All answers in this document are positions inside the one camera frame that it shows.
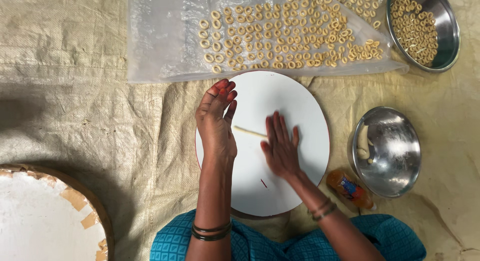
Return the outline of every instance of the brown tape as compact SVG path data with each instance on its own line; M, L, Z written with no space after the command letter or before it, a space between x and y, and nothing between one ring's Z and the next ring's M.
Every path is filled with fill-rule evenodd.
M71 187L65 188L60 196L68 200L77 211L81 211L87 205L86 197Z
M98 247L100 248L100 251L97 251L96 253L96 258L95 258L95 261L104 261L104 260L107 260L108 259L108 256L109 256L109 251L108 251L108 247L107 247L107 241L106 239L103 239L102 241L100 241L98 243Z
M9 178L13 178L14 174L8 170L0 170L0 177L9 177Z
M81 221L81 224L84 229L87 229L88 227L92 227L95 224L98 224L100 222L100 219L98 217L99 215L96 213L96 211L92 211L85 219Z

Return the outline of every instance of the woman's right hand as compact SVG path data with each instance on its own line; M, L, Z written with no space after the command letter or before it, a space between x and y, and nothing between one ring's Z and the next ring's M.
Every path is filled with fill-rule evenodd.
M273 173L286 180L301 172L298 164L298 128L293 128L290 140L285 118L275 111L273 117L266 118L268 142L262 141L260 146L265 154L267 164Z

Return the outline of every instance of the woman's left hand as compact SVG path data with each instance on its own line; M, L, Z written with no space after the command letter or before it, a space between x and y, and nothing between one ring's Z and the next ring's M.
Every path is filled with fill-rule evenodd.
M205 92L197 108L195 119L204 147L204 159L233 160L237 156L237 144L231 130L237 108L234 88L234 82L220 80Z

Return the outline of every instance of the orange bottle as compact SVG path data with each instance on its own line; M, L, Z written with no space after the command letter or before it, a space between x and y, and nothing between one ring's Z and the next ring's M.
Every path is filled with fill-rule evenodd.
M330 172L327 176L327 183L358 208L369 209L371 211L377 208L377 205L375 205L370 196L368 196L367 192L352 181L345 172L340 170Z

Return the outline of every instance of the beige tarp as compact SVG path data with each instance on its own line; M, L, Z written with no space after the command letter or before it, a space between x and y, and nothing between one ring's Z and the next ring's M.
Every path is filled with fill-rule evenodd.
M328 170L348 167L347 137L370 108L391 106L412 121L423 155L417 184L375 202L417 232L427 260L480 260L478 1L450 0L462 43L446 73L296 78L327 118ZM0 162L77 178L111 217L116 259L149 260L155 233L195 208L193 115L213 80L127 85L126 0L0 0L0 15ZM315 227L303 205L245 222L274 240Z

